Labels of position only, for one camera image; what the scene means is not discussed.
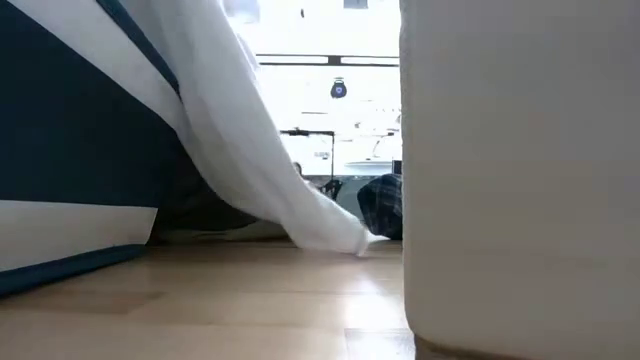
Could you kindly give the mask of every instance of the plaid shirt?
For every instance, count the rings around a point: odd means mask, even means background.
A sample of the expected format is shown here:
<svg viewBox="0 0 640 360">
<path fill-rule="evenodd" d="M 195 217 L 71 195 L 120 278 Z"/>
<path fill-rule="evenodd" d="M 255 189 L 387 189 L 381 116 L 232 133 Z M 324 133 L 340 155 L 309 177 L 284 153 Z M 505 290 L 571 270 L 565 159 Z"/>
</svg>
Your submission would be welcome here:
<svg viewBox="0 0 640 360">
<path fill-rule="evenodd" d="M 358 191 L 364 222 L 375 235 L 402 239 L 402 176 L 386 174 Z"/>
</svg>

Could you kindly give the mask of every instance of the blue stripe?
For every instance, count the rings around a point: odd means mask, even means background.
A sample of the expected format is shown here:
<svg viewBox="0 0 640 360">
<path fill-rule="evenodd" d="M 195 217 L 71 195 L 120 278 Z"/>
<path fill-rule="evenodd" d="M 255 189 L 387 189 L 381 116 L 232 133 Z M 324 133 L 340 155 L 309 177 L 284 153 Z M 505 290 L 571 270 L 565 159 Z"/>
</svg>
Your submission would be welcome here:
<svg viewBox="0 0 640 360">
<path fill-rule="evenodd" d="M 173 129 L 6 0 L 0 43 L 0 199 L 157 207 Z"/>
<path fill-rule="evenodd" d="M 141 255 L 144 248 L 144 245 L 114 246 L 60 260 L 0 272 L 0 296 L 29 290 L 38 285 L 129 260 Z"/>
<path fill-rule="evenodd" d="M 138 24 L 131 18 L 127 10 L 120 4 L 119 0 L 96 0 L 96 2 L 104 9 L 104 11 L 113 19 L 113 21 L 122 29 L 129 39 L 136 44 L 138 49 L 144 54 L 153 66 L 158 69 L 160 74 L 169 82 L 171 87 L 180 94 L 178 79 L 173 74 L 169 65 L 164 61 L 158 53 L 151 41 L 144 35 L 144 32 Z"/>
</svg>

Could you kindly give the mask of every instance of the floor board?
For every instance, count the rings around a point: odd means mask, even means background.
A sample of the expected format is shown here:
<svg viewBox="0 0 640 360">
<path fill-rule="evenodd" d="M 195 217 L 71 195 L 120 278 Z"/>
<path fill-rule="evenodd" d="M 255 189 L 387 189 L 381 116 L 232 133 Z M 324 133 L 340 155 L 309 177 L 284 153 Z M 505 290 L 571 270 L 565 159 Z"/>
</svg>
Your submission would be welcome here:
<svg viewBox="0 0 640 360">
<path fill-rule="evenodd" d="M 152 248 L 0 300 L 0 357 L 413 359 L 401 259 L 398 243 L 366 259 L 281 243 Z"/>
</svg>

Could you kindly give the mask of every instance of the white panel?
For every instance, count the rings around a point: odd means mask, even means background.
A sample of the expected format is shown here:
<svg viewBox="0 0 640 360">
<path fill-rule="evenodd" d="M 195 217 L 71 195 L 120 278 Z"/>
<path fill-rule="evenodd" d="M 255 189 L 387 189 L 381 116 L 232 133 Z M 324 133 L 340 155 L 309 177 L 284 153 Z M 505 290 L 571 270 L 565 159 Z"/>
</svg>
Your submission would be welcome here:
<svg viewBox="0 0 640 360">
<path fill-rule="evenodd" d="M 640 2 L 407 0 L 412 329 L 639 359 Z"/>
<path fill-rule="evenodd" d="M 9 0 L 183 134 L 169 83 L 95 0 Z"/>
<path fill-rule="evenodd" d="M 145 244 L 156 209 L 0 200 L 0 271 Z"/>
</svg>

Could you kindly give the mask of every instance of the white furniture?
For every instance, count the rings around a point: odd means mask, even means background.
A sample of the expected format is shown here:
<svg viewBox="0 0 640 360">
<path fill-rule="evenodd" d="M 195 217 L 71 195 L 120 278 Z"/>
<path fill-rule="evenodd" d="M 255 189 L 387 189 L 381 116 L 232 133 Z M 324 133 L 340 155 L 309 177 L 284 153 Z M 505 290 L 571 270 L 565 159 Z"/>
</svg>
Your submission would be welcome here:
<svg viewBox="0 0 640 360">
<path fill-rule="evenodd" d="M 403 6 L 419 347 L 640 359 L 640 2 Z"/>
</svg>

